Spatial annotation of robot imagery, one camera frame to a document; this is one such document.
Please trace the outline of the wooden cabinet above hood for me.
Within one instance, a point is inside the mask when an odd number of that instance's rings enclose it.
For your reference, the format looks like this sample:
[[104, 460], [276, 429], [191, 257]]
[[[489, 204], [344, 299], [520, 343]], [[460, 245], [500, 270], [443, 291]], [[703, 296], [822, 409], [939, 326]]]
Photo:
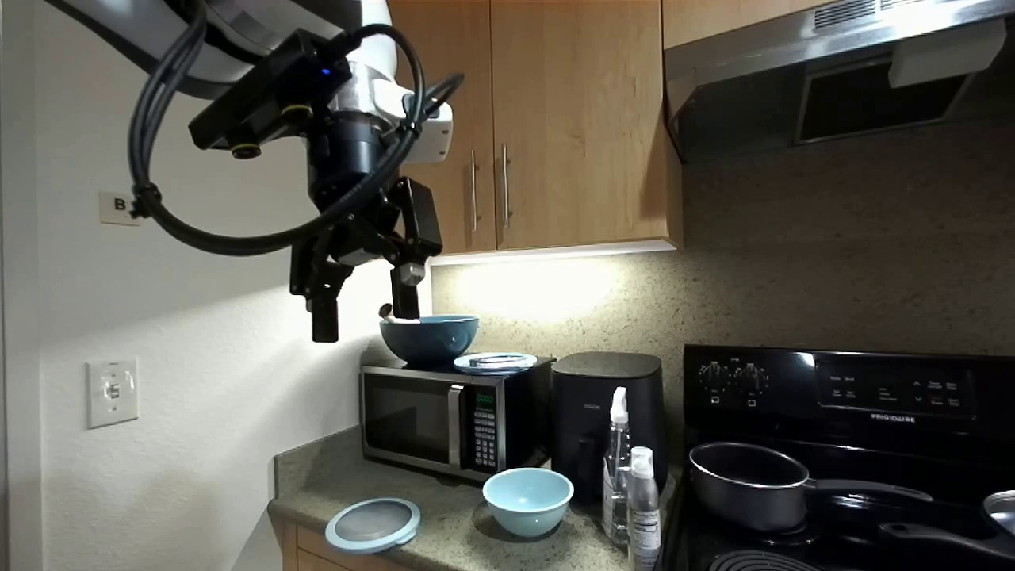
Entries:
[[779, 16], [836, 0], [662, 0], [662, 46], [671, 48], [704, 37], [770, 21]]

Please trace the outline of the round blue-rimmed lid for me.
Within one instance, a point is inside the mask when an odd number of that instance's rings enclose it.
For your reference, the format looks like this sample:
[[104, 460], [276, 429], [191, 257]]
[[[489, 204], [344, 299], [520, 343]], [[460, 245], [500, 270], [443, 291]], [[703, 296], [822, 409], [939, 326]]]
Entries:
[[536, 355], [523, 353], [474, 353], [460, 355], [453, 361], [457, 372], [493, 376], [526, 371], [537, 364]]
[[416, 538], [421, 513], [416, 503], [379, 496], [353, 504], [332, 517], [324, 531], [332, 548], [348, 555], [374, 555]]

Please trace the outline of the dark blue bowl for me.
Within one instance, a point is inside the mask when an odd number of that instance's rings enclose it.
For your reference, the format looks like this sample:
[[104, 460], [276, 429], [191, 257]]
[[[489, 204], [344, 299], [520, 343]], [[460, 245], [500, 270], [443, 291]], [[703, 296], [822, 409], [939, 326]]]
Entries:
[[445, 365], [466, 353], [480, 318], [442, 314], [417, 320], [380, 322], [381, 338], [395, 357], [413, 366]]

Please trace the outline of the grey saucepan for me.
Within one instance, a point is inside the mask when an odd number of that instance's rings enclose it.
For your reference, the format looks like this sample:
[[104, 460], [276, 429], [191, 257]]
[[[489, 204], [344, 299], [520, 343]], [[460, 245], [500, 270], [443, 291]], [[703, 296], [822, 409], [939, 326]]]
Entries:
[[715, 517], [751, 531], [784, 532], [807, 516], [807, 495], [881, 494], [931, 502], [927, 492], [848, 478], [814, 478], [805, 463], [750, 443], [699, 444], [688, 453], [690, 484], [697, 500]]

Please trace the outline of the under-cabinet light strip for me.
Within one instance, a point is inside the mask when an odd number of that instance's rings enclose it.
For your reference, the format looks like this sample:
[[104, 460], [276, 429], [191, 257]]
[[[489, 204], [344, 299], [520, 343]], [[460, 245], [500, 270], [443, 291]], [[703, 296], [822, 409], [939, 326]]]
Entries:
[[432, 267], [439, 267], [490, 263], [532, 263], [532, 261], [558, 258], [603, 257], [678, 249], [682, 249], [682, 247], [674, 245], [674, 243], [663, 239], [624, 241], [618, 243], [583, 243], [583, 245], [553, 248], [507, 249], [442, 255], [432, 258], [429, 264], [431, 264]]

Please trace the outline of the black stove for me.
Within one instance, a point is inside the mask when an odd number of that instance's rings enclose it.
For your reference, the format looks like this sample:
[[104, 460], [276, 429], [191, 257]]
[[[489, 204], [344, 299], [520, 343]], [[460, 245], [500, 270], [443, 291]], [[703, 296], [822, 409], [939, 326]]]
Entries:
[[[713, 361], [728, 369], [724, 392], [701, 386]], [[764, 392], [739, 387], [747, 362], [764, 369]], [[767, 550], [815, 571], [989, 571], [954, 550], [885, 542], [878, 526], [992, 536], [982, 500], [1015, 490], [1015, 358], [688, 344], [683, 419], [682, 476], [654, 571], [707, 571], [731, 550]], [[933, 501], [809, 492], [800, 527], [751, 531], [710, 514], [690, 484], [689, 451], [722, 441], [783, 452], [814, 478], [902, 485]]]

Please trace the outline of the clear spray bottle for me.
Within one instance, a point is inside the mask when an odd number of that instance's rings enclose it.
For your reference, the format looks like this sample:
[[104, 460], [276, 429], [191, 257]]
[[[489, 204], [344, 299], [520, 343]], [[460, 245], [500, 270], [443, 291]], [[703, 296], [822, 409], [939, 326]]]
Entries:
[[626, 397], [625, 387], [614, 390], [603, 459], [601, 525], [610, 542], [617, 546], [625, 546], [628, 542], [626, 481], [630, 473], [631, 445]]

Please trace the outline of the coil burner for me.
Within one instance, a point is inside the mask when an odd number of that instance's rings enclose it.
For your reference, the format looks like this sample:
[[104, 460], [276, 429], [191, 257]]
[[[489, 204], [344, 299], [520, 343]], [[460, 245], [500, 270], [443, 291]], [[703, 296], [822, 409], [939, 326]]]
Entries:
[[715, 557], [707, 571], [815, 571], [815, 568], [767, 550], [731, 550]]

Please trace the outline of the cabinet door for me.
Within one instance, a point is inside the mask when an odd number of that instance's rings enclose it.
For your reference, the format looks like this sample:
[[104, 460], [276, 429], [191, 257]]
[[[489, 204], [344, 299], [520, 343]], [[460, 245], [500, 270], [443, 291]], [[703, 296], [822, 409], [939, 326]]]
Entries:
[[[492, 0], [499, 249], [681, 245], [662, 0]], [[501, 228], [500, 146], [510, 156]]]
[[[427, 84], [452, 73], [464, 80], [450, 98], [452, 144], [431, 165], [403, 172], [431, 188], [441, 224], [443, 254], [496, 249], [490, 0], [387, 0], [395, 28], [413, 44]], [[471, 232], [470, 151], [478, 163], [479, 225]]]

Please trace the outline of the light blue bowl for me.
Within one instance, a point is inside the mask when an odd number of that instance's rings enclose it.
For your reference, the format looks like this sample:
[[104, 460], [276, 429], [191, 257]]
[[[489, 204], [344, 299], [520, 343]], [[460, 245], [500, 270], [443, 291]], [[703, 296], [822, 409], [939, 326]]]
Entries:
[[537, 538], [561, 524], [574, 485], [557, 471], [523, 467], [494, 474], [483, 485], [482, 494], [492, 517], [507, 534]]

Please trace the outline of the small clear pump bottle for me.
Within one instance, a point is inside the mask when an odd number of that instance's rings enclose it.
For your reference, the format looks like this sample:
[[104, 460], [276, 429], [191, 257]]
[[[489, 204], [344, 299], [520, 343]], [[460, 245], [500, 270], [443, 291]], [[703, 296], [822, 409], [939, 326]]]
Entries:
[[662, 553], [662, 517], [655, 455], [645, 446], [631, 449], [626, 509], [630, 571], [653, 571]]

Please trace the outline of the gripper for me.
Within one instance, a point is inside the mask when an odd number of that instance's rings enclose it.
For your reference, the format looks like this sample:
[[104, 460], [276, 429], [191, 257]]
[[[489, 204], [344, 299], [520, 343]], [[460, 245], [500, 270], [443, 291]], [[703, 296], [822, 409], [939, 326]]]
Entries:
[[[308, 195], [316, 209], [322, 214], [330, 209], [373, 172], [384, 153], [380, 134], [370, 123], [337, 119], [312, 129], [307, 135]], [[370, 201], [354, 214], [366, 223], [366, 230], [373, 228], [383, 235], [392, 235], [400, 214], [404, 231], [392, 238], [395, 253], [390, 259], [392, 315], [400, 320], [417, 320], [417, 286], [427, 276], [427, 260], [443, 251], [439, 218], [434, 195], [427, 186], [409, 177], [399, 179], [394, 188], [390, 180], [381, 185]], [[337, 343], [337, 297], [342, 286], [352, 275], [352, 266], [380, 258], [381, 254], [369, 249], [355, 225], [348, 221], [291, 247], [289, 291], [304, 298], [312, 341]]]

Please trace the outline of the microwave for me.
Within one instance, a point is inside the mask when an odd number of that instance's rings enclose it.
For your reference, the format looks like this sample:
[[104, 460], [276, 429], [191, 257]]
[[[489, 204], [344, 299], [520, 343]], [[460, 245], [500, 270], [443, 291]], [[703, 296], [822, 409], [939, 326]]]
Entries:
[[538, 358], [537, 364], [526, 371], [480, 376], [457, 372], [451, 364], [410, 366], [390, 361], [364, 365], [360, 377], [365, 372], [378, 372], [463, 383], [463, 467], [447, 473], [399, 466], [482, 483], [501, 471], [540, 466], [547, 459], [551, 364], [550, 358]]

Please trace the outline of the light switch plate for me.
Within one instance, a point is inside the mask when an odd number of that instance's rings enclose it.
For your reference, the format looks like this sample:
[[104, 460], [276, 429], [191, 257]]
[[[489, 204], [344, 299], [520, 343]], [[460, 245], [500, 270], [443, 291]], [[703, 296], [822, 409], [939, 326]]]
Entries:
[[87, 429], [99, 429], [138, 420], [139, 361], [88, 362], [86, 364]]

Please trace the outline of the wooden wall cabinet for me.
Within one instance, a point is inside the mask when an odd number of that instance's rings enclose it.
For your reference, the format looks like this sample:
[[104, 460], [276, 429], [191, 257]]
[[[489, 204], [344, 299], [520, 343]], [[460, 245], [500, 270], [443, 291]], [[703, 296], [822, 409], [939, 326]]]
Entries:
[[388, 0], [429, 79], [461, 72], [434, 191], [441, 265], [681, 249], [662, 0]]

